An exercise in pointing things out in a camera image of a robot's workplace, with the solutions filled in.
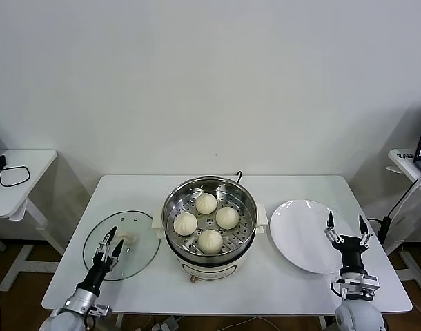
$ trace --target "stainless steel steamer basket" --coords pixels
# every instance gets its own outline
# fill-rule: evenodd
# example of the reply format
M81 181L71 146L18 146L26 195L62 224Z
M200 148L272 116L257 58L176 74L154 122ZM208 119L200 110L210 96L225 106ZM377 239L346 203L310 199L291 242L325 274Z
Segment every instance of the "stainless steel steamer basket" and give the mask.
M200 214L195 208L195 200L203 193L217 198L217 209L212 214ZM222 229L217 224L217 211L223 207L232 207L238 212L239 223L231 230ZM187 237L174 231L174 219L182 212L197 217L197 229ZM204 176L177 186L165 200L161 217L166 238L179 256L197 265L224 265L243 255L249 248L257 225L257 205L240 184L223 177ZM223 248L216 255L204 254L197 243L199 235L210 229L218 231L223 237Z

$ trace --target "wooden floor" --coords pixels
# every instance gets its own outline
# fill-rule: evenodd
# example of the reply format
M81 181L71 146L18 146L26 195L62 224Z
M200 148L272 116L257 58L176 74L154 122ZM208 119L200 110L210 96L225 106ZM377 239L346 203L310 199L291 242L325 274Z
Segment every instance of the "wooden floor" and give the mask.
M0 253L0 282L8 271L11 263L19 253L21 245L18 243L8 243L7 250ZM421 247L407 247L416 262L421 267ZM404 268L404 264L395 252L390 255L390 261L395 269ZM32 261L59 261L60 256L49 245L36 245L30 260ZM36 331L39 326L50 314L49 311L41 307L41 300L45 294L52 278L51 274L21 273L15 281L11 291L0 292L2 307L3 331ZM421 309L421 290L415 281L404 282L404 287L408 292L410 299ZM122 324L122 330L135 331L141 327L143 331L148 331L155 323L162 322L166 317L158 316L125 316ZM179 320L180 331L217 331L228 325L241 323L250 319L250 317L182 317ZM281 331L301 330L315 331L321 330L317 317L269 317ZM414 308L406 314L386 315L389 323L389 331L421 331L421 314ZM230 331L240 330L261 330L272 331L275 328L267 322L256 319L248 323L234 326Z

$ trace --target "white desk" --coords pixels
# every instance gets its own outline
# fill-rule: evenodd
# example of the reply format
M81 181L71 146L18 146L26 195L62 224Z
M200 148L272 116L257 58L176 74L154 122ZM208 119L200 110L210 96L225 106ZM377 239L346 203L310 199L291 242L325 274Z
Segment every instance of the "white desk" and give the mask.
M66 242L59 233L52 230L48 220L40 212L28 195L37 182L55 160L55 150L0 150L0 155L5 155L7 168L26 166L30 171L30 179L20 185L5 188L0 185L0 219L10 218L15 221L22 220L25 211L31 214L36 221L36 230L47 240L60 254L63 254ZM7 183L15 183L25 178L25 174L19 174L22 170L6 170L3 172L3 180ZM25 245L20 251L15 262L12 264L7 275L0 284L0 291L8 291L20 271L24 272L54 272L56 263L25 261L32 249L31 245Z
M415 181L421 177L421 171L413 163L413 156L415 150L391 150L389 152L389 158L400 170L401 173L405 174L410 181ZM391 226L389 234L387 236L386 243L384 244L387 254L390 254L395 250L401 243L403 243L417 228L421 229L421 203L414 205L413 209L404 212L404 217L398 217L401 222L394 222ZM396 270L399 278L402 281L415 280L418 282L421 288L421 269L415 262L414 258L408 252L400 252L400 256L407 266L406 269Z
M104 176L101 178L42 300L48 309L61 307L83 280L84 242L107 216L121 210L153 214L168 193L191 176ZM346 181L338 176L243 176L242 185L268 217L283 201L311 199L340 213L359 234L364 215ZM370 274L380 278L374 305L382 312L406 312L411 302L379 242L373 238L363 254ZM177 264L165 239L150 265L124 281L104 282L98 303L128 314L325 315L334 314L341 300L329 283L337 275L305 272L287 261L269 240L258 234L237 274L216 282L198 281Z

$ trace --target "white plate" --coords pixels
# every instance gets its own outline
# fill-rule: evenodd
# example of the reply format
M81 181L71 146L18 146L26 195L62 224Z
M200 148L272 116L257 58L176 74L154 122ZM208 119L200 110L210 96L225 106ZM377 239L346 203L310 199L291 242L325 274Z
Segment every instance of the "white plate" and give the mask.
M272 239L278 250L293 264L316 274L333 274L342 267L341 253L332 247L324 234L329 212L335 230L350 235L349 225L338 213L325 205L308 200L283 203L271 219Z

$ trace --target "steamed bun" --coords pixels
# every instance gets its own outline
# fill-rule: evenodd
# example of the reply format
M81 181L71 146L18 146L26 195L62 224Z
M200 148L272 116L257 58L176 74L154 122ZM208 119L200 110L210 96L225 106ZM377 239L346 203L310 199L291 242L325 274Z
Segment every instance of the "steamed bun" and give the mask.
M188 236L197 228L197 219L189 212L183 212L174 219L174 230L180 236Z
M206 230L198 237L198 248L204 254L217 254L223 247L223 238L215 230Z
M217 209L217 199L209 193L203 193L197 198L195 207L202 214L210 214Z
M238 213L232 207L224 207L217 212L217 224L223 229L230 230L238 224Z

